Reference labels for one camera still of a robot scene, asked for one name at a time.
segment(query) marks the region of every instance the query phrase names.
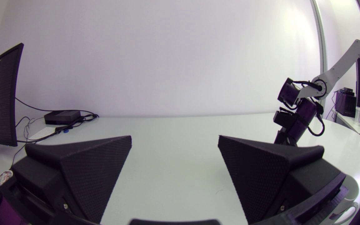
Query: plastic cup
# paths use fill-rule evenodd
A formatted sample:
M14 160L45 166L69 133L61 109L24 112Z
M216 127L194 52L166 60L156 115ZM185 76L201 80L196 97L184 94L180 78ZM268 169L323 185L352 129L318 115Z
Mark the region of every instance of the plastic cup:
M360 107L355 107L355 120L354 123L359 125L360 122Z

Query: cup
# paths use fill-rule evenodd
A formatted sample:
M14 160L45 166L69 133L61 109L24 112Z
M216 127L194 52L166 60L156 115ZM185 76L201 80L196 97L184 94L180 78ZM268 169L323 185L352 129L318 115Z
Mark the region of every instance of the cup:
M358 203L355 202L355 199L359 194L358 183L353 177L351 177L350 175L346 175L342 185L348 188L348 193L344 197L344 199L341 200L340 204L338 204L337 207L330 214L329 219L335 222L334 225L340 225L345 223L347 220L351 219L355 215L358 209ZM338 221L338 219L343 215L343 213L352 207L355 208L354 212L352 212L350 215L347 216L347 218L343 219L342 221Z
M355 120L354 123L359 125L360 123L360 107L355 107Z

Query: black cable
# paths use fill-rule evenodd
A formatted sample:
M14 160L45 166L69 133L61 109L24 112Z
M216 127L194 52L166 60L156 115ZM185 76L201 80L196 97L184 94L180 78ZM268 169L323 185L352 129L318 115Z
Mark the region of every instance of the black cable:
M55 134L58 134L59 132L65 130L65 129L71 127L71 126L72 126L72 127L78 127L80 124L83 124L85 121L91 121L91 120L97 118L97 116L98 116L98 115L96 115L96 114L92 114L92 115L89 114L89 115L86 115L86 116L82 116L82 117L78 118L77 120L73 121L71 124L63 127L62 129L59 129L59 130L57 130L57 131L53 132L52 134L49 134L49 135L47 135L47 136L45 136L45 137L42 137L42 138L39 138L39 139L28 139L28 138L27 138L27 140L30 140L30 141L27 141L27 140L26 140L26 141L17 140L17 142L21 142L21 143L35 143L35 142L38 142L38 141L43 141L43 140L47 139L48 137L51 137L51 136L53 136L53 135L55 135Z
M17 126L20 124L20 122L21 122L24 118L27 118L27 119L29 119L29 120L30 120L30 118L28 118L28 117L23 117L23 118L21 118L21 119L19 120L19 122L16 124L16 126L15 126L15 127L17 127Z
M58 131L55 131L55 132L52 133L52 134L49 134L49 135L47 135L47 136L45 136L45 137L42 137L42 138L39 138L39 139L34 139L34 140L28 138L28 136L29 136L28 129L30 128L30 124L34 123L36 120L39 120L39 119L41 119L41 118L38 118L38 119L32 118L32 119L34 119L34 121L31 121L32 119L30 119L29 123L27 123L27 125L25 126L25 129L24 129L24 131L23 131L23 135L24 135L24 137L26 138L26 141L17 140L17 142L20 142L20 143L35 143L35 142L38 142L38 141L42 141L42 140L47 139L48 137L51 137L51 136L53 136L53 135L55 135L55 134L60 133L60 131L63 131L63 130L65 130L65 129L69 128L69 127L78 127L78 126L80 126L81 124L83 124L83 123L86 122L86 121L92 121L92 120L94 120L95 118L99 117L98 114L95 114L95 113L93 113L93 112L86 111L86 110L75 110L75 109L70 109L70 110L46 110L46 109L36 108L36 107L30 106L30 105L24 103L23 101L21 101L20 99L18 99L18 98L16 98L16 97L15 97L15 99L16 99L17 101L19 101L20 103L24 104L25 106L30 107L30 108L33 108L33 109L36 109L36 110L39 110L39 111L46 111L46 112L55 112L55 111L80 111L80 112L90 113L90 114L87 114L87 115L85 115L85 116L79 117L78 119L76 119L75 121L73 121L71 124L67 125L66 127L63 127L62 129L59 129Z
M317 117L317 119L319 119L319 121L320 121L321 124L322 124L322 131L321 131L319 134L315 134L315 133L310 129L310 127L307 127L307 129L309 130L309 132L310 132L313 136L318 137L318 136L321 136L321 135L324 133L324 122L323 122L323 120L320 118L319 114L316 114L316 117Z
M26 144L23 144L23 146L15 153L15 155L13 156L12 165L10 167L12 167L13 163L15 162L16 154L18 154L20 152L20 150L22 150L25 146L26 146Z
M283 102L283 104L289 109L289 110L295 110L298 108L298 103L296 104L296 106L294 108L291 108L291 106L289 104L287 104L286 102Z
M334 98L334 95L336 94L336 92L339 92L340 90L334 91L334 94L333 94L332 99ZM334 103L334 106L330 109L330 111L329 111L329 113L327 114L327 116L326 116L325 119L327 119L327 117L329 117L331 110L332 110L334 107L336 107L337 101L338 101L339 99L340 99L340 97L336 98L336 102Z
M42 119L42 118L44 118L44 117L40 117L40 118L37 118L37 119L31 118L30 121L27 123L27 125L24 127L23 136L24 136L24 138L26 138L26 141L29 140L28 137L29 137L30 125L33 124L35 121L37 121L39 119Z
M18 98L15 97L15 99L17 101L19 101L21 104L24 104L25 106L27 107L30 107L30 108L33 108L33 109L36 109L36 110L39 110L39 111L45 111L45 112L54 112L54 111L81 111L81 112L86 112L86 113L91 113L91 114L94 114L93 112L90 112L90 111L86 111L86 110L77 110L77 109L69 109L69 110L46 110L46 109L41 109L41 108L36 108L36 107L33 107L31 105L28 105L24 102L22 102L21 100L19 100Z

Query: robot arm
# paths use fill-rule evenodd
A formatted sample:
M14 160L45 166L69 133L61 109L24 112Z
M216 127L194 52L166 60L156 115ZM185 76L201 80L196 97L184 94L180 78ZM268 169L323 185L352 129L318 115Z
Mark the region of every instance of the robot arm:
M321 121L323 131L320 134L314 134L309 130L316 136L323 134L324 124L320 117L320 114L323 114L323 107L313 98L316 100L326 98L337 81L358 58L360 58L360 40L355 40L330 70L313 78L311 82L293 81L290 78L286 80L277 99L284 103L289 110L280 107L280 111L277 111L274 115L273 121L283 127L277 133L276 144L296 146L305 130L309 129L309 124L315 116Z

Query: router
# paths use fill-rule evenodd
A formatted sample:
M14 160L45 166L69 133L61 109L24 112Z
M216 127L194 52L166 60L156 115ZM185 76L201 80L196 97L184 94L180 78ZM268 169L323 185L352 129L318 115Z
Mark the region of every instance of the router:
M80 111L52 111L44 115L45 124L69 125L81 117Z

